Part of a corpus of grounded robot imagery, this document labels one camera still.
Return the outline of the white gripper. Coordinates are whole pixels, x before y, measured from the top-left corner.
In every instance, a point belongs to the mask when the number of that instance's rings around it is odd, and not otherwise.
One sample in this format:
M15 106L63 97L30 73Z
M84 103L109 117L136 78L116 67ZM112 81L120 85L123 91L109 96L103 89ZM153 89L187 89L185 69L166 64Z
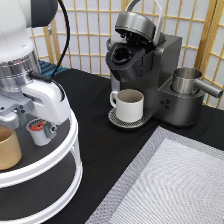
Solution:
M33 80L14 92L0 87L0 125L16 129L25 123L27 114L46 120L44 133L53 139L56 125L69 118L71 109L64 90L55 83Z

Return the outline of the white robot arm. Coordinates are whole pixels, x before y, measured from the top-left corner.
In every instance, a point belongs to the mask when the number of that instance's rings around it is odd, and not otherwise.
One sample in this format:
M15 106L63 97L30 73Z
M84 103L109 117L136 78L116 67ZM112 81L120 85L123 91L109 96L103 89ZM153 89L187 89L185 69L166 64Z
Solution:
M62 86L41 73L29 27L50 24L62 0L0 0L0 124L16 129L28 114L36 118L30 131L45 138L70 116Z

